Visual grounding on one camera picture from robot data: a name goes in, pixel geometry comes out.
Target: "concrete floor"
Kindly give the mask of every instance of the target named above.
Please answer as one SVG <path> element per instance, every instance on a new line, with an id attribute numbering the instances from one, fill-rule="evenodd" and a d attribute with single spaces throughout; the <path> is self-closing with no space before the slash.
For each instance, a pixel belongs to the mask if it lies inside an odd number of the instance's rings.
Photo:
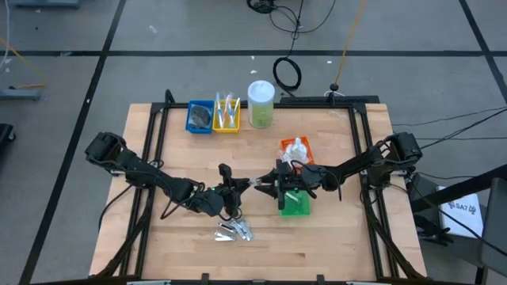
<path id="1" fill-rule="evenodd" d="M 277 2 L 295 10 L 299 5 L 292 0 Z M 11 9 L 12 45 L 19 51 L 34 51 L 34 56 L 27 58 L 48 76 L 49 84 L 39 102 L 0 101 L 0 123 L 13 124 L 18 137 L 0 168 L 0 226 L 4 229 L 0 231 L 0 284 L 19 281 L 98 61 L 97 56 L 43 56 L 43 51 L 96 51 L 93 55 L 100 55 L 118 3 L 120 0 L 82 0 L 80 9 L 42 8 L 40 13 L 36 9 Z M 305 2 L 301 19 L 304 28 L 320 23 L 331 3 Z M 359 4 L 357 0 L 337 0 L 332 17 L 319 30 L 302 35 L 295 49 L 342 49 Z M 468 5 L 490 50 L 507 51 L 507 2 L 468 1 Z M 0 5 L 2 38 L 5 15 L 5 7 Z M 287 24 L 282 16 L 274 17 L 280 25 Z M 268 16 L 251 11 L 244 1 L 127 0 L 111 51 L 227 52 L 221 56 L 174 52 L 163 57 L 106 59 L 32 281 L 87 276 L 97 240 L 97 220 L 110 182 L 83 157 L 85 147 L 99 131 L 121 133 L 131 103 L 161 101 L 167 88 L 177 101 L 209 99 L 221 90 L 244 97 L 252 81 L 273 81 L 271 70 L 278 56 L 262 56 L 261 51 L 287 50 L 290 44 L 289 34 L 276 30 Z M 368 0 L 350 49 L 481 51 L 457 0 Z M 227 56 L 246 50 L 250 54 Z M 297 95 L 321 96 L 327 91 L 339 58 L 324 54 L 292 57 L 303 71 Z M 417 123 L 505 106 L 484 56 L 434 55 L 350 56 L 341 91 L 379 95 L 388 104 L 393 123 Z M 27 66 L 12 59 L 6 66 L 9 72 L 0 70 L 0 88 L 37 82 Z M 494 61 L 506 76 L 507 58 Z M 280 76 L 284 82 L 295 80 L 286 66 L 280 66 Z M 412 131 L 418 138 L 438 138 L 484 116 L 395 130 Z M 504 115 L 496 117 L 462 137 L 503 136 L 507 133 L 504 121 Z M 504 145 L 501 140 L 443 142 L 425 150 L 418 168 L 443 177 L 480 174 L 505 164 Z M 487 192 L 479 198 L 486 204 Z M 473 283 L 473 266 L 424 243 L 422 247 L 429 276 Z M 506 280 L 491 273 L 488 284 Z"/>

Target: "black floor line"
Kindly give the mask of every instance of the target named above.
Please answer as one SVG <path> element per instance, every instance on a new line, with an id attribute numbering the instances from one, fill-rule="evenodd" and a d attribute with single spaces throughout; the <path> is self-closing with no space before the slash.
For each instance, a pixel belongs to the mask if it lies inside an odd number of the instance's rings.
<path id="1" fill-rule="evenodd" d="M 461 8 L 463 8 L 463 12 L 467 17 L 468 24 L 470 25 L 472 32 L 474 32 L 475 38 L 477 39 L 479 47 L 481 47 L 482 52 L 484 52 L 486 61 L 488 62 L 488 66 L 490 67 L 491 74 L 493 74 L 494 80 L 500 89 L 501 95 L 504 97 L 505 102 L 507 102 L 507 85 L 505 85 L 505 80 L 500 70 L 498 69 L 497 63 L 494 61 L 492 54 L 490 53 L 490 48 L 486 44 L 484 40 L 484 36 L 482 36 L 481 30 L 477 26 L 477 22 L 474 19 L 474 15 L 472 15 L 472 11 L 468 6 L 467 1 L 459 0 L 459 4 Z"/>
<path id="2" fill-rule="evenodd" d="M 32 248 L 30 249 L 30 254 L 26 261 L 25 268 L 21 273 L 21 278 L 19 281 L 19 284 L 21 285 L 30 284 L 30 281 L 32 280 L 33 273 L 36 269 L 37 261 L 39 260 L 40 252 L 42 251 L 44 242 L 48 235 L 51 221 L 53 219 L 53 216 L 55 215 L 56 207 L 58 206 L 59 198 L 60 195 L 62 194 L 63 186 L 65 185 L 65 180 L 67 178 L 67 174 L 69 173 L 69 168 L 71 167 L 72 159 L 74 158 L 74 154 L 78 146 L 79 138 L 81 137 L 82 129 L 85 125 L 86 116 L 88 115 L 88 111 L 90 110 L 93 95 L 95 94 L 97 84 L 101 78 L 102 70 L 104 69 L 105 60 L 107 58 L 107 51 L 111 48 L 112 38 L 114 37 L 116 33 L 116 28 L 118 27 L 118 23 L 120 22 L 121 14 L 125 7 L 125 1 L 126 0 L 120 0 L 120 2 L 118 3 L 118 7 L 116 8 L 114 18 L 112 19 L 111 26 L 109 27 L 108 35 L 105 39 L 101 56 L 98 60 L 97 66 L 95 67 L 95 71 L 91 78 L 90 86 L 88 87 L 88 91 L 86 91 L 86 96 L 82 103 L 81 111 L 79 112 L 78 120 L 75 124 L 74 131 L 72 132 L 69 146 L 67 147 L 67 151 L 63 158 L 62 165 L 60 166 L 58 176 L 56 177 L 55 186 L 53 187 L 51 196 L 49 197 L 48 205 L 46 206 L 44 216 L 42 218 L 42 221 L 40 222 L 40 226 L 35 236 L 35 240 L 33 241 Z"/>
<path id="3" fill-rule="evenodd" d="M 193 57 L 193 56 L 282 56 L 288 50 L 224 50 L 224 51 L 108 51 L 107 56 Z M 341 56 L 342 50 L 292 51 L 294 56 Z M 23 56 L 100 56 L 102 51 L 19 51 Z M 507 51 L 347 51 L 347 56 L 388 57 L 477 57 L 507 56 Z"/>

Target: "wooden tabletop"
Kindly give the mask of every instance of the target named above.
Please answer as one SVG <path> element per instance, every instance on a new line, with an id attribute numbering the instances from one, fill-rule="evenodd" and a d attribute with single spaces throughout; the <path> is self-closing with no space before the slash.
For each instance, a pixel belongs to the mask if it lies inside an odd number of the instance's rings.
<path id="1" fill-rule="evenodd" d="M 392 133 L 385 104 L 370 104 L 368 120 L 373 142 Z M 149 104 L 133 104 L 123 137 L 128 148 L 141 154 L 149 118 Z M 189 177 L 207 186 L 221 182 L 218 165 L 228 164 L 233 177 L 259 177 L 275 165 L 281 139 L 308 137 L 315 163 L 339 165 L 355 156 L 346 111 L 334 109 L 276 109 L 273 125 L 256 129 L 242 112 L 237 134 L 194 135 L 185 131 L 186 109 L 170 109 L 162 152 L 162 170 L 174 177 Z M 359 129 L 360 117 L 357 116 Z M 151 147 L 151 159 L 156 139 Z M 399 177 L 391 182 L 404 187 Z M 112 179 L 109 200 L 126 187 L 124 177 Z M 165 220 L 159 217 L 168 198 L 158 190 L 147 252 L 144 279 L 375 280 L 364 207 L 359 200 L 358 176 L 336 192 L 317 190 L 306 218 L 281 218 L 276 201 L 250 188 L 242 195 L 242 212 L 250 223 L 252 241 L 215 241 L 219 218 L 178 209 Z M 99 272 L 125 239 L 133 191 L 107 212 L 98 236 L 90 273 Z M 398 188 L 384 190 L 392 238 L 406 259 L 425 275 L 421 249 L 407 194 Z M 389 267 L 379 239 L 383 273 Z M 138 245 L 133 247 L 135 257 Z M 129 272 L 134 271 L 132 258 Z"/>

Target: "green box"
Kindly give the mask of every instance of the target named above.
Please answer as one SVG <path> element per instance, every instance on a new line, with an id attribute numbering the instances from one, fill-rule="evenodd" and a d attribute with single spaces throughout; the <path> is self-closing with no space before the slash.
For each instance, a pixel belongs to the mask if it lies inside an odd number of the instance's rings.
<path id="1" fill-rule="evenodd" d="M 299 203 L 285 196 L 285 209 L 280 210 L 282 217 L 307 217 L 310 215 L 310 197 L 305 191 L 288 191 Z"/>

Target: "blue container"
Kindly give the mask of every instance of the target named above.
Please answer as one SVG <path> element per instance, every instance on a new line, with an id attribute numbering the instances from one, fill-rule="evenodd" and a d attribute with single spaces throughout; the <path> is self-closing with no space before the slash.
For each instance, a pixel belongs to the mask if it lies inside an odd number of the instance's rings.
<path id="1" fill-rule="evenodd" d="M 192 128 L 189 127 L 189 119 L 190 119 L 190 108 L 192 105 L 199 105 L 208 108 L 211 113 L 211 123 L 209 124 L 209 128 L 200 129 L 200 128 Z M 215 111 L 215 102 L 213 100 L 194 100 L 189 101 L 189 108 L 187 111 L 187 122 L 185 124 L 185 130 L 190 131 L 193 134 L 211 134 L 213 128 L 213 112 Z"/>

